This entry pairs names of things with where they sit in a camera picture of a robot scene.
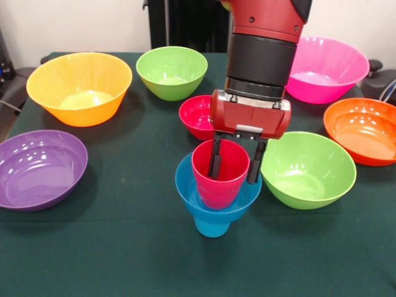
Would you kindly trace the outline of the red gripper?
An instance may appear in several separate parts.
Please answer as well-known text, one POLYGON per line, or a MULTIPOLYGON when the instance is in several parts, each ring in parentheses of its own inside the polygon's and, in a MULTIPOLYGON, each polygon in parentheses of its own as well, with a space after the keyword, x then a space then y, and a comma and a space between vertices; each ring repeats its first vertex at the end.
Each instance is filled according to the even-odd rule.
POLYGON ((265 101, 242 97, 216 89, 210 102, 210 120, 214 130, 212 153, 208 176, 217 179, 220 174, 220 146, 222 133, 252 134, 260 139, 250 161, 247 182, 259 180, 262 158, 267 139, 279 139, 286 132, 291 121, 291 103, 286 99, 265 101))

